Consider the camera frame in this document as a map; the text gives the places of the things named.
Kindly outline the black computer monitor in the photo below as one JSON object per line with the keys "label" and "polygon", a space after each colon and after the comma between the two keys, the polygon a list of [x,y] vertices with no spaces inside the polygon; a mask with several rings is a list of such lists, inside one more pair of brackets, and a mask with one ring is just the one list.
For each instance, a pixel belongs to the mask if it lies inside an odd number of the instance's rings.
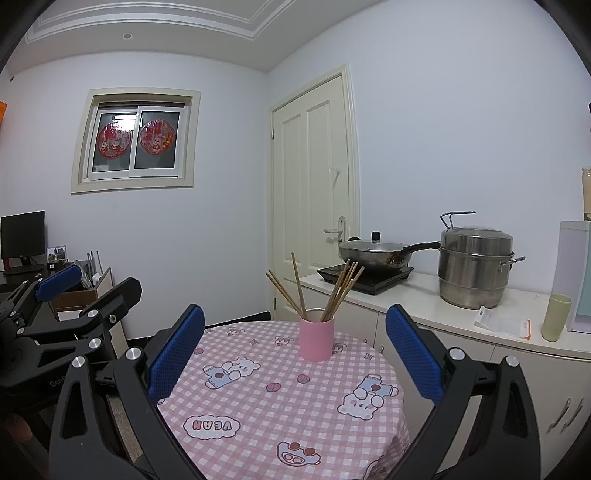
{"label": "black computer monitor", "polygon": [[45,212],[14,214],[1,218],[1,256],[31,267],[46,252]]}

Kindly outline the pink checkered tablecloth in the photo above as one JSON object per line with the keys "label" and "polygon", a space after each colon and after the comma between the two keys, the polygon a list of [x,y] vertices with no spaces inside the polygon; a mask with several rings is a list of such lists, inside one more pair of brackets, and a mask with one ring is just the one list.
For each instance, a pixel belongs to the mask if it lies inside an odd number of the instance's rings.
{"label": "pink checkered tablecloth", "polygon": [[208,328],[158,409],[209,479],[383,479],[410,444],[389,362],[345,333],[304,361],[294,322]]}

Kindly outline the light green cup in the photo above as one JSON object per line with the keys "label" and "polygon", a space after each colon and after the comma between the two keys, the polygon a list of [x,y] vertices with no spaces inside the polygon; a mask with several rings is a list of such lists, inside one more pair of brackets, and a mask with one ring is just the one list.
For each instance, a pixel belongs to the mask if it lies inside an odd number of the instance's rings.
{"label": "light green cup", "polygon": [[550,295],[541,328],[541,334],[545,340],[555,342],[559,339],[570,314],[571,306],[570,297],[560,293]]}

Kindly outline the pink cup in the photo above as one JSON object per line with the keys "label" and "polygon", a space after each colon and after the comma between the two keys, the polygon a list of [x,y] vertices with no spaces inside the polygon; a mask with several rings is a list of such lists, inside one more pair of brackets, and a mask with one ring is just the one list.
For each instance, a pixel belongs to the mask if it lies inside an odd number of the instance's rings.
{"label": "pink cup", "polygon": [[298,349],[301,359],[307,362],[324,362],[332,357],[335,321],[325,320],[325,310],[308,309],[298,322]]}

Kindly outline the stainless steel steamer pot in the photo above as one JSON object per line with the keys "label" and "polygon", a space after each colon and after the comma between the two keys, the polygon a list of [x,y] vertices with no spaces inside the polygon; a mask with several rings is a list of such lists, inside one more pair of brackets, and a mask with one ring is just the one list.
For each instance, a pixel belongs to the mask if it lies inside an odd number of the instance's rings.
{"label": "stainless steel steamer pot", "polygon": [[497,307],[504,295],[514,264],[524,261],[513,251],[513,237],[501,230],[480,226],[456,226],[446,212],[439,249],[439,293],[447,303],[470,310]]}

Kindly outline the window with red decorations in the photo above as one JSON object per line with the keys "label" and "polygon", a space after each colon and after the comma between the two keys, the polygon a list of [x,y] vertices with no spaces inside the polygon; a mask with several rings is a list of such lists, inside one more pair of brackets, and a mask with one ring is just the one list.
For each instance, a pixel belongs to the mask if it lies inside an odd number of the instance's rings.
{"label": "window with red decorations", "polygon": [[200,100],[192,90],[89,91],[70,192],[192,187]]}

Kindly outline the black induction cooktop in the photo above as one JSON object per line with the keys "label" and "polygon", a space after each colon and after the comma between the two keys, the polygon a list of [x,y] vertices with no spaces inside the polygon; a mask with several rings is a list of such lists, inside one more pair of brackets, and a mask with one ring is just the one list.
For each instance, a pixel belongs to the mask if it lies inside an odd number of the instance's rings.
{"label": "black induction cooktop", "polygon": [[[318,275],[330,284],[335,284],[338,280],[345,265],[336,265],[318,270]],[[413,267],[406,266],[401,269],[380,269],[370,268],[363,271],[362,275],[353,290],[367,295],[377,296],[381,293],[393,288],[394,286],[406,281],[411,273],[414,271]]]}

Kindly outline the wooden chopstick leaning in cup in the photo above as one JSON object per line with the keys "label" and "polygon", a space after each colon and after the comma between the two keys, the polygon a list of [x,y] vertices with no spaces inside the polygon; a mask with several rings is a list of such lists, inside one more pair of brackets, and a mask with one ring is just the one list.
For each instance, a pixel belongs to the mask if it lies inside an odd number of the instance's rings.
{"label": "wooden chopstick leaning in cup", "polygon": [[342,287],[342,282],[344,282],[348,275],[350,262],[351,261],[346,260],[346,264],[342,267],[342,271],[339,273],[338,280],[335,282],[334,288],[332,288],[332,294],[329,296],[329,301],[327,302],[327,305],[325,305],[325,310],[321,317],[322,322],[328,321],[329,318],[331,318],[332,304],[335,302],[335,299],[337,299],[339,290]]}

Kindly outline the black wok with lid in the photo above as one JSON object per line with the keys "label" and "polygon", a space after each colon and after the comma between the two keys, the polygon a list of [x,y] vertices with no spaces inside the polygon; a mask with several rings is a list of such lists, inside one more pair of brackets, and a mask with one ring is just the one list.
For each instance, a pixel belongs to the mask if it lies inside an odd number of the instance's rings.
{"label": "black wok with lid", "polygon": [[440,248],[440,242],[422,242],[413,245],[384,242],[381,232],[374,231],[370,241],[351,237],[348,241],[339,244],[339,255],[345,262],[356,262],[359,266],[370,269],[402,269],[409,264],[414,253]]}

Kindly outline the white door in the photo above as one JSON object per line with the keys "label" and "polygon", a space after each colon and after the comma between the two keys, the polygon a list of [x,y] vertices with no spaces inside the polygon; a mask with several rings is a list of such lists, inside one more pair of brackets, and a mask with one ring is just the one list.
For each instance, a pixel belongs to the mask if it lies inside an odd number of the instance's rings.
{"label": "white door", "polygon": [[359,234],[360,169],[348,66],[270,110],[270,268],[291,297],[297,281],[339,264]]}

